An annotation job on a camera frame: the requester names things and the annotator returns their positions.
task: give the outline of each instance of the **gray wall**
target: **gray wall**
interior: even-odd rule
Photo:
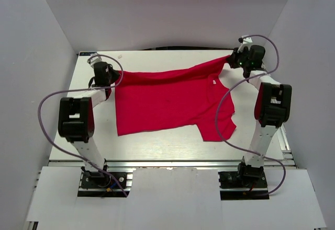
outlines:
[[[334,24],[335,0],[288,0],[270,35],[281,56],[273,75],[293,87],[286,123],[293,156],[307,168],[330,229],[335,229]],[[270,44],[266,49],[266,64],[273,67],[273,49]]]
[[[79,50],[166,45],[233,47],[270,34],[287,0],[47,0]]]
[[[0,13],[0,229],[21,230],[51,151],[37,106],[68,87],[75,53],[45,0],[0,0]],[[57,110],[57,98],[43,110],[52,134]]]

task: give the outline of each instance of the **red cloth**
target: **red cloth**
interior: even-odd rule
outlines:
[[[118,135],[196,124],[204,141],[221,141],[214,117],[227,92],[218,76],[226,57],[189,69],[168,72],[124,72],[115,89]],[[236,126],[229,96],[222,104],[219,128],[229,139]]]

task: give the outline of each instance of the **white panel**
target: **white panel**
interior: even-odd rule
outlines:
[[[192,213],[197,215],[199,212],[201,216],[194,217],[190,222],[198,225],[184,225],[182,229],[198,229],[200,226],[203,226],[202,229],[222,230],[306,230],[325,227],[306,170],[288,170],[280,190],[269,200],[262,201],[220,201],[216,170],[141,171],[142,173],[135,171],[133,189],[128,198],[101,199],[76,197],[79,168],[45,167],[28,220],[39,221],[39,230],[89,230],[92,227],[131,229],[134,225],[135,229],[150,229],[151,226],[154,229],[180,229],[168,226],[172,226],[175,221],[185,223],[184,217],[187,218]],[[265,173],[269,189],[273,189],[283,175],[282,170],[276,169],[266,169]],[[181,196],[183,189],[187,198]],[[166,192],[166,196],[158,193],[162,190]],[[187,190],[193,191],[197,199],[190,200],[191,193],[188,194]],[[173,203],[177,203],[178,197],[181,203],[170,209]],[[220,222],[217,221],[217,213],[221,213]]]
[[[75,53],[45,0],[0,0],[0,13],[0,229],[21,230],[51,151],[38,125],[38,103],[68,87]],[[43,109],[51,135],[58,103],[59,97]]]
[[[268,35],[287,0],[47,2],[71,45],[83,51],[163,45],[231,48],[241,35]]]
[[[118,60],[126,71],[159,72],[192,67],[230,55],[231,51],[116,51],[105,54],[115,58],[121,57]],[[86,62],[87,58],[79,56],[71,89],[86,87],[89,79],[94,76],[92,68]],[[243,79],[242,73],[241,68],[232,70],[226,64],[220,80],[226,87],[231,87]],[[251,143],[256,124],[253,110],[257,94],[256,88],[248,83],[241,84],[231,93],[236,111],[232,120],[237,128],[229,141],[239,147],[249,148]],[[196,125],[118,136],[114,91],[107,101],[94,108],[94,119],[96,128],[93,137],[102,157],[107,160],[241,160],[243,157],[242,151],[225,143],[204,142]],[[76,152],[74,147],[58,134],[55,142],[70,152]],[[273,137],[267,155],[283,159],[277,134]],[[76,158],[54,148],[50,159]]]
[[[330,229],[335,229],[334,22],[335,0],[289,0],[271,33],[281,56],[273,76],[293,88],[285,125],[293,156],[307,168]],[[267,44],[267,62],[275,57],[270,48]]]

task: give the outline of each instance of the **white wall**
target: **white wall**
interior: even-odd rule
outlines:
[[[0,0],[0,229],[22,229],[39,169],[51,147],[39,101],[66,88],[75,53],[45,0]],[[55,133],[58,99],[43,110]]]
[[[281,56],[273,75],[293,87],[285,125],[293,156],[307,168],[330,229],[335,229],[334,24],[335,0],[288,0],[270,35]],[[270,44],[266,49],[266,64],[274,66]]]
[[[287,0],[47,2],[75,51],[84,51],[167,45],[232,48],[241,35],[270,34]]]

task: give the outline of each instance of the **pink fabric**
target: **pink fabric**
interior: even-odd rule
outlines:
[[[204,141],[221,141],[214,117],[228,90],[218,79],[225,62],[226,57],[222,57],[184,70],[124,72],[115,89],[118,135],[195,124]],[[226,139],[236,128],[231,120],[234,112],[229,96],[218,121]]]

